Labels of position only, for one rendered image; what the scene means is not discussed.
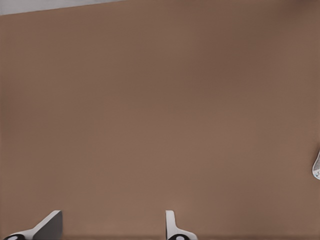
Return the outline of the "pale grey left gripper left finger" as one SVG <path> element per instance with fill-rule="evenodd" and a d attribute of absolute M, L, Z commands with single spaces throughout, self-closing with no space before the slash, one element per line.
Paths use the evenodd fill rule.
<path fill-rule="evenodd" d="M 35 227 L 6 236 L 3 240 L 61 240 L 63 212 L 54 210 Z"/>

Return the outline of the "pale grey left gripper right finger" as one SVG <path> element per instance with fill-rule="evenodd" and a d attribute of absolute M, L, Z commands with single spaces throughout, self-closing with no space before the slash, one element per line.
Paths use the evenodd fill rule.
<path fill-rule="evenodd" d="M 165 230 L 166 240 L 198 240 L 198 237 L 193 232 L 177 227 L 173 210 L 165 211 Z"/>

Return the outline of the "white patterned plate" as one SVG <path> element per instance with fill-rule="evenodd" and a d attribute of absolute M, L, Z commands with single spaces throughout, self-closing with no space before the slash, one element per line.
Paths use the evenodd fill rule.
<path fill-rule="evenodd" d="M 320 181 L 320 150 L 311 169 L 312 175 Z"/>

